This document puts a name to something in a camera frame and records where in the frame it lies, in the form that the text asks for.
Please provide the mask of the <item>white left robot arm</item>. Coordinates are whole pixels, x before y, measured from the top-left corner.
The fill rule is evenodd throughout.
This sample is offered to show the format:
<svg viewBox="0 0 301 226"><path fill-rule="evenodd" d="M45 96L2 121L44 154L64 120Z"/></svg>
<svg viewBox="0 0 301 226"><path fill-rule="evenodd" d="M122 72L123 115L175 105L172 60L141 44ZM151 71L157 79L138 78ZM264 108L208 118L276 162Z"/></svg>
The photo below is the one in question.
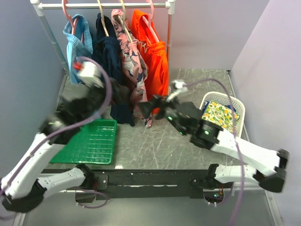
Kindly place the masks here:
<svg viewBox="0 0 301 226"><path fill-rule="evenodd" d="M46 179L39 175L81 128L99 118L109 104L124 104L128 100L129 89L114 79L101 86L75 84L63 92L57 109L42 123L28 151L1 179L3 207L27 213L62 190L91 188L95 183L94 173L85 164Z"/></svg>

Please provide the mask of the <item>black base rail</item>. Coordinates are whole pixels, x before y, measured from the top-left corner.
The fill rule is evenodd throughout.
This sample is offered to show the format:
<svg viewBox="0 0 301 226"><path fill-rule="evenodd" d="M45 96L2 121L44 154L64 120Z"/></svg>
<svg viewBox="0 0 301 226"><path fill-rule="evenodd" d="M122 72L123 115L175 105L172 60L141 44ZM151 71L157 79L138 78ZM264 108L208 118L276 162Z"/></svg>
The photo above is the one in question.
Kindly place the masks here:
<svg viewBox="0 0 301 226"><path fill-rule="evenodd" d="M109 198L190 197L200 199L203 190L230 188L203 169L92 170L78 188L103 192Z"/></svg>

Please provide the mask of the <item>lemon print shorts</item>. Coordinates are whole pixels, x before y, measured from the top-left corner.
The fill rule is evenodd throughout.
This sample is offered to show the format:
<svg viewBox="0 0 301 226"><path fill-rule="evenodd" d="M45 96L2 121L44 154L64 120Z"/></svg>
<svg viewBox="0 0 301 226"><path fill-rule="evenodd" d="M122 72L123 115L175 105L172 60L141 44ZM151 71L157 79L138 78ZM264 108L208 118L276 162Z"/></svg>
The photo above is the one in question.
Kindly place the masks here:
<svg viewBox="0 0 301 226"><path fill-rule="evenodd" d="M202 112L203 120L210 121L231 133L233 132L233 117L230 105L224 106L213 100L205 101Z"/></svg>

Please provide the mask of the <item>wooden hanger middle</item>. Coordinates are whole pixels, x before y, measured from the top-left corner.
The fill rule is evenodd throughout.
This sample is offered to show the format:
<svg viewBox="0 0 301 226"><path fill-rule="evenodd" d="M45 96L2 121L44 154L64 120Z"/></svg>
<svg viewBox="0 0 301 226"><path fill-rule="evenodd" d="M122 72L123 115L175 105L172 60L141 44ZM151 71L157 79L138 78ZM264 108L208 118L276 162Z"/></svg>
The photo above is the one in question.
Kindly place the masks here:
<svg viewBox="0 0 301 226"><path fill-rule="evenodd" d="M125 30L125 33L126 33L126 36L127 36L128 40L130 41L130 43L133 43L132 36L131 36L128 28L127 28L127 12L126 12L125 4L124 4L123 0L119 0L119 2L121 3L121 7L122 7L122 10L123 10L122 26Z"/></svg>

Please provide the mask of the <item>orange shorts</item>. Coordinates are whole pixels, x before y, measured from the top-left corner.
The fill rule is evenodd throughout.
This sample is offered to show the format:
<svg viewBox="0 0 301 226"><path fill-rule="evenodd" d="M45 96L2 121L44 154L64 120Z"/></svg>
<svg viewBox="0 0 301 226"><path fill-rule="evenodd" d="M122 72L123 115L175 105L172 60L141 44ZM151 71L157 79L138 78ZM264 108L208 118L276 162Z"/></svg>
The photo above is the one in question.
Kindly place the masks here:
<svg viewBox="0 0 301 226"><path fill-rule="evenodd" d="M169 68L166 56L165 42L161 41L155 31L154 23L147 25L149 15L135 9L130 29L133 36L139 41L138 49L148 67L145 80L147 98L153 95L165 96L169 87Z"/></svg>

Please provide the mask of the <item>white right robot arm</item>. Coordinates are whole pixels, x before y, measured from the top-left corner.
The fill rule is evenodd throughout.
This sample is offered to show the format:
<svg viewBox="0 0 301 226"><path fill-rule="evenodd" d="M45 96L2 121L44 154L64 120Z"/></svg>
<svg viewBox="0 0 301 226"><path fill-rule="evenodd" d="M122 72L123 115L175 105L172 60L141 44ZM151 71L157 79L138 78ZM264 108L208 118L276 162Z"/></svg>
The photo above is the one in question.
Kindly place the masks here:
<svg viewBox="0 0 301 226"><path fill-rule="evenodd" d="M138 107L143 117L159 109L155 118L168 120L181 135L190 135L193 145L240 160L239 166L210 164L203 177L192 180L193 186L213 190L226 183L247 182L270 192L283 191L289 157L286 150L270 150L234 137L226 129L203 120L201 110L192 102L155 95L150 101L139 102Z"/></svg>

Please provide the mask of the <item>wooden hanger left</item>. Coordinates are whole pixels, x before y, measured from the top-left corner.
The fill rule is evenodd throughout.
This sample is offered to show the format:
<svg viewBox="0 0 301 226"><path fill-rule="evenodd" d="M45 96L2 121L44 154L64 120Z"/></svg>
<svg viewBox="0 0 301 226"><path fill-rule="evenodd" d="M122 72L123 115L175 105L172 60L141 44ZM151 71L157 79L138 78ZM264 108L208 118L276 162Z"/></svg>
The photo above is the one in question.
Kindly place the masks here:
<svg viewBox="0 0 301 226"><path fill-rule="evenodd" d="M108 33L106 25L105 25L105 18L104 18L104 13L103 13L101 1L97 0L97 3L98 3L98 7L99 7L100 13L101 13L101 23L102 23L102 26L103 26L104 33L105 33L106 37L109 37L109 33Z"/></svg>

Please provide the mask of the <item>navy blue shorts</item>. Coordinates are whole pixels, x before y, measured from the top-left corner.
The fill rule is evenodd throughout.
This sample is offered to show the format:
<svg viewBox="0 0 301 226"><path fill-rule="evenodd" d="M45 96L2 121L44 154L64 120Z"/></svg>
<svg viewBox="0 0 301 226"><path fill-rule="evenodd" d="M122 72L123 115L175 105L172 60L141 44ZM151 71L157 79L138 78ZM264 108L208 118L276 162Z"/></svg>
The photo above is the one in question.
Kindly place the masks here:
<svg viewBox="0 0 301 226"><path fill-rule="evenodd" d="M134 126L133 109L130 104L131 90L127 87L125 75L122 71L121 48L110 18L98 13L93 37L93 59L106 71L112 82L112 101L110 116L119 124Z"/></svg>

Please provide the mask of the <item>pink hanger with orange shorts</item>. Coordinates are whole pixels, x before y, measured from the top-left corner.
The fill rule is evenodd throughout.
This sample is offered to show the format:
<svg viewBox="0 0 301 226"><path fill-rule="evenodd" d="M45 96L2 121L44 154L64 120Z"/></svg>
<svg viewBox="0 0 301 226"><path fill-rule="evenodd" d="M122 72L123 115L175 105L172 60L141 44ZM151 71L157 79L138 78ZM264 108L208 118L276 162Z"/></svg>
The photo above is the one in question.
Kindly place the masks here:
<svg viewBox="0 0 301 226"><path fill-rule="evenodd" d="M144 23L148 26L149 31L151 32L151 34L155 40L155 43L158 43L158 42L160 42L160 39L158 38L155 30L152 27L152 22L153 22L153 18L154 18L154 4L153 4L152 0L146 0L146 3L149 3L149 5L150 5L150 13L149 13L148 19L146 19L145 16L143 16L142 18L143 18Z"/></svg>

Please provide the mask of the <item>white plastic laundry basket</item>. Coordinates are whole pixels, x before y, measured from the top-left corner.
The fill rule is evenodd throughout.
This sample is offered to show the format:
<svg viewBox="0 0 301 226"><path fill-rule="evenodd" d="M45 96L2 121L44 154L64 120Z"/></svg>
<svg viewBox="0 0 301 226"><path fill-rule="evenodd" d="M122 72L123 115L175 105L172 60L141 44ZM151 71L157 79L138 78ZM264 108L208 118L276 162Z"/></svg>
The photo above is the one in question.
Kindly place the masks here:
<svg viewBox="0 0 301 226"><path fill-rule="evenodd" d="M240 118L237 120L237 125L236 125L236 136L241 137L243 131L244 119L245 119L245 111L246 111L245 106L240 100L238 100L235 97L231 97L231 100L236 110L236 113L240 114ZM211 91L204 95L201 105L199 107L200 110L204 110L206 102L209 101L215 101L224 106L228 106L230 104L229 98L226 94Z"/></svg>

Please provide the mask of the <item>green plastic tray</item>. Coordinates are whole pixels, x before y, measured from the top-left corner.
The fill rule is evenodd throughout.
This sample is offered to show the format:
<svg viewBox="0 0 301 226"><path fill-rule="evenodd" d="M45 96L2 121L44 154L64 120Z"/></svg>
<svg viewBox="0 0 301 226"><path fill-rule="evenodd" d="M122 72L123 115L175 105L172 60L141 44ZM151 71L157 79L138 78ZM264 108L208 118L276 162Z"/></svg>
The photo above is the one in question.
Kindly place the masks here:
<svg viewBox="0 0 301 226"><path fill-rule="evenodd" d="M116 132L116 120L95 120L82 127L50 163L109 165L113 158Z"/></svg>

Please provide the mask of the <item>pink floral shorts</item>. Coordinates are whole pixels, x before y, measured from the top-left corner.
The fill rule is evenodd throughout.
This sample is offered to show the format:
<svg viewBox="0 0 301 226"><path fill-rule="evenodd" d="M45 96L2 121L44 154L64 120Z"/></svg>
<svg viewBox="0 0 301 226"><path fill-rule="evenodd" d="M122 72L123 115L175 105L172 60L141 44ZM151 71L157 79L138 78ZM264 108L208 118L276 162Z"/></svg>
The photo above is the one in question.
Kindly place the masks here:
<svg viewBox="0 0 301 226"><path fill-rule="evenodd" d="M148 77L148 66L143 60L140 50L138 49L138 40L132 35L131 30L127 25L127 28L132 36L133 43L130 43L128 40L125 30L122 26L122 16L123 11L120 9L114 9L111 12L111 22L121 48L122 70L127 78L127 82L131 90L130 103L134 107L134 113L136 116L143 119L145 127L149 128L152 123L151 116L148 119L144 119L138 107L139 102L148 101L145 87L145 81Z"/></svg>

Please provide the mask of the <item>light blue shorts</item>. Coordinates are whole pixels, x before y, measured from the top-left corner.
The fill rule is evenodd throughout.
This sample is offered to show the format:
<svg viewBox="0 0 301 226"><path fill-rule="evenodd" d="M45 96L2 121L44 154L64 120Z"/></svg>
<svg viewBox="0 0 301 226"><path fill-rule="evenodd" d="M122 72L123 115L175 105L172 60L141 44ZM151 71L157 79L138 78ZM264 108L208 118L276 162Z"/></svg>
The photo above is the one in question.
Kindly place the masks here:
<svg viewBox="0 0 301 226"><path fill-rule="evenodd" d="M72 20L78 19L75 28L75 33L72 34L71 23L68 22L63 29L63 34L66 36L68 44L66 47L67 62L69 68L69 78L71 84L80 83L77 78L77 72L73 69L72 63L75 58L80 56L91 57L93 54L92 36L89 29L88 21L83 15L76 14Z"/></svg>

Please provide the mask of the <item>pink plastic hanger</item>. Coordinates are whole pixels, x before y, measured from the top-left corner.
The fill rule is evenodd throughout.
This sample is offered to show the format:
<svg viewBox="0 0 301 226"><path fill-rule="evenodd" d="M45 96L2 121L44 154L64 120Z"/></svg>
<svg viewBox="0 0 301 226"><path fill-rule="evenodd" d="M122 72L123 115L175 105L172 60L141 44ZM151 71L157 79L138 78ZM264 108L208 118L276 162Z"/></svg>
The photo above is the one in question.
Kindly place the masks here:
<svg viewBox="0 0 301 226"><path fill-rule="evenodd" d="M81 15L75 15L72 17L67 12L66 4L68 4L67 0L62 0L62 9L63 13L68 20L65 28L63 29L63 34L66 36L68 42L75 43L75 41L79 40L80 42L84 42L84 25L83 18Z"/></svg>

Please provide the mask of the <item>aluminium frame rail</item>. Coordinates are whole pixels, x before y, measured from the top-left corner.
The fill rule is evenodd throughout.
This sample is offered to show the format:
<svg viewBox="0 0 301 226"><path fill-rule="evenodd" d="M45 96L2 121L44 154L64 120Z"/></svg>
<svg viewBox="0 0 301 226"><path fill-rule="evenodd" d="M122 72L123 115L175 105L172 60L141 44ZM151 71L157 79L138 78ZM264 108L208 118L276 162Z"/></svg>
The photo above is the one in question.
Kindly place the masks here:
<svg viewBox="0 0 301 226"><path fill-rule="evenodd" d="M46 170L46 173L42 172L42 174L40 175L41 177L48 177L48 176L55 176L58 173L47 173L50 172L49 170ZM234 182L234 186L232 189L232 193L231 195L234 196L235 192L238 192L238 190L241 189L241 183L240 182ZM244 191L247 190L251 190L251 191L255 191L255 190L263 190L262 188L259 187L259 185L257 184L252 184L249 182L244 182ZM278 208L278 204L276 201L276 196L275 193L263 190L265 192L265 196L266 196L266 200L267 200L267 205L268 205L268 212L271 214L272 217L272 222L275 226L284 226L279 208ZM74 189L74 191L72 190L63 190L60 191L63 193L67 193L67 192L76 192L76 189ZM26 213L17 213L13 222L13 226L23 226L25 219L26 219Z"/></svg>

